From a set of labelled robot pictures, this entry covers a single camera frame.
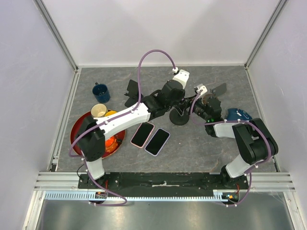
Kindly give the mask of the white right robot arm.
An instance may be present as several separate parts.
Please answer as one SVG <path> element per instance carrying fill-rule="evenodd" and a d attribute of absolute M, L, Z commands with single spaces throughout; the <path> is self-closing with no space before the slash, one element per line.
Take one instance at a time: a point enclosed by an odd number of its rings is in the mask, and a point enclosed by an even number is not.
<path fill-rule="evenodd" d="M 203 126 L 211 137 L 233 138 L 236 141 L 239 154 L 222 167 L 219 180 L 222 187 L 229 189 L 237 183 L 237 178 L 245 176 L 276 155 L 279 147 L 260 118 L 223 120 L 220 104 L 216 98 L 210 98 L 207 104 L 203 104 L 202 99 L 196 96 L 190 113 L 205 120 Z"/>

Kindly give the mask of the phone with lilac case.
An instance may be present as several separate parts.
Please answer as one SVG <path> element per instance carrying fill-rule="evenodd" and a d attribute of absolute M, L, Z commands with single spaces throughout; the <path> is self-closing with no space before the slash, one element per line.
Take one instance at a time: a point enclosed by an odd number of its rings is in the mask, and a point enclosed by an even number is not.
<path fill-rule="evenodd" d="M 157 156 L 170 138 L 170 133 L 162 128 L 157 129 L 145 146 L 145 151 L 152 156 Z"/>

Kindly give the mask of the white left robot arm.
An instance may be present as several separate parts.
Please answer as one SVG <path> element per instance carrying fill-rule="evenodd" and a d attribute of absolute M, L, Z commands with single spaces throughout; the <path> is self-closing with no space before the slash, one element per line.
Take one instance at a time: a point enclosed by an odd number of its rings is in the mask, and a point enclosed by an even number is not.
<path fill-rule="evenodd" d="M 141 98 L 131 107 L 114 115 L 85 119 L 74 144 L 82 150 L 89 176 L 89 184 L 101 188 L 105 184 L 105 170 L 102 156 L 105 141 L 131 126 L 151 121 L 163 116 L 173 106 L 179 104 L 185 95 L 187 80 L 174 77 L 161 90 L 156 90 Z"/>

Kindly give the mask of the phone with pink case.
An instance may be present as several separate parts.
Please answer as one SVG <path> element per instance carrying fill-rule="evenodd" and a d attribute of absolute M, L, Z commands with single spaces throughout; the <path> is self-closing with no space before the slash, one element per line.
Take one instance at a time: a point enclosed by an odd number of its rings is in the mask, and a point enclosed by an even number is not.
<path fill-rule="evenodd" d="M 154 124 L 143 122 L 140 124 L 130 143 L 138 148 L 142 148 L 154 129 Z"/>

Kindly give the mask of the black round-base phone stand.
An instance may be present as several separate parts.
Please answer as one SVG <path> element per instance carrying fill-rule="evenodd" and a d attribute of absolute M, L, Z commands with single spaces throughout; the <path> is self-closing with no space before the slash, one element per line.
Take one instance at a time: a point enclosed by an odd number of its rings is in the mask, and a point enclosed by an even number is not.
<path fill-rule="evenodd" d="M 190 98 L 182 99 L 169 114 L 170 121 L 176 126 L 183 126 L 189 121 Z"/>

